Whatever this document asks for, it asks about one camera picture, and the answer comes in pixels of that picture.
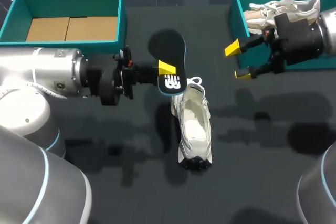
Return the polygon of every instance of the black insole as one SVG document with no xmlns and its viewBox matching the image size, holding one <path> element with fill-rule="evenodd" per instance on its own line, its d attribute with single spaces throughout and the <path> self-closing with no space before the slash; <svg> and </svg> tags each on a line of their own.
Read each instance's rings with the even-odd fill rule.
<svg viewBox="0 0 336 224">
<path fill-rule="evenodd" d="M 158 76 L 158 86 L 164 95 L 177 95 L 187 87 L 185 73 L 185 43 L 175 30 L 165 29 L 154 33 L 148 42 L 148 51 L 156 59 L 176 68 L 176 74 Z"/>
</svg>

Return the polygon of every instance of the shoe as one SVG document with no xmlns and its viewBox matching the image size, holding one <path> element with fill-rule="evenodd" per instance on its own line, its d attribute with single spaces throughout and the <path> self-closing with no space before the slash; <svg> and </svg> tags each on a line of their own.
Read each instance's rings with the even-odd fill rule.
<svg viewBox="0 0 336 224">
<path fill-rule="evenodd" d="M 270 1 L 263 5 L 250 3 L 251 10 L 244 12 L 248 31 L 252 34 L 261 34 L 267 26 L 276 27 L 274 16 L 287 13 L 291 22 L 307 19 L 314 23 L 320 13 L 320 0 L 280 0 Z"/>
<path fill-rule="evenodd" d="M 201 83 L 200 77 L 188 79 L 184 93 L 172 97 L 172 114 L 181 129 L 178 162 L 190 170 L 212 164 L 210 111 Z"/>
</svg>

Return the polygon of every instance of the cable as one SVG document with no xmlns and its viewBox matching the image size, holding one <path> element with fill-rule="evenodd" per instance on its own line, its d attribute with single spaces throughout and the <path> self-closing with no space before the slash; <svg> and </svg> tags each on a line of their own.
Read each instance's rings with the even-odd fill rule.
<svg viewBox="0 0 336 224">
<path fill-rule="evenodd" d="M 57 94 L 49 89 L 47 89 L 46 87 L 42 86 L 41 84 L 38 83 L 34 83 L 34 82 L 23 82 L 20 83 L 18 85 L 18 87 L 15 88 L 10 88 L 10 87 L 6 87 L 5 85 L 0 86 L 1 90 L 0 90 L 0 99 L 2 99 L 4 96 L 8 95 L 9 93 L 11 93 L 14 90 L 23 88 L 24 86 L 26 87 L 34 87 L 37 88 L 38 90 L 42 91 L 43 93 L 51 96 L 51 97 L 55 97 L 58 99 L 67 99 L 67 97 Z"/>
</svg>

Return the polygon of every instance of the white logo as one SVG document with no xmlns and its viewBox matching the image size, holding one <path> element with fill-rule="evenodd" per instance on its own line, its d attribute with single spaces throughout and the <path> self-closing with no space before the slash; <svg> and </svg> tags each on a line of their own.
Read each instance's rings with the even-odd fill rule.
<svg viewBox="0 0 336 224">
<path fill-rule="evenodd" d="M 169 89 L 180 89 L 181 88 L 179 76 L 167 74 L 164 77 L 165 77 L 165 84 L 167 88 Z"/>
</svg>

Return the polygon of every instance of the dark floor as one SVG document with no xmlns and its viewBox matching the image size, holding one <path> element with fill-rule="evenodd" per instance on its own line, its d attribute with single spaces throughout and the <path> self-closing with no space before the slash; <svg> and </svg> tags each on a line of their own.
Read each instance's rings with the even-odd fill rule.
<svg viewBox="0 0 336 224">
<path fill-rule="evenodd" d="M 0 22 L 10 4 L 0 0 Z M 214 164 L 203 174 L 177 165 L 170 100 L 154 87 L 136 86 L 135 100 L 115 108 L 52 101 L 68 143 L 87 141 L 68 152 L 92 185 L 91 224 L 299 224 L 297 182 L 336 134 L 336 92 L 327 83 L 336 73 L 235 80 L 235 60 L 222 58 L 228 0 L 126 4 L 135 60 L 151 60 L 146 43 L 160 28 L 185 38 L 187 73 L 203 79 L 210 102 Z"/>
</svg>

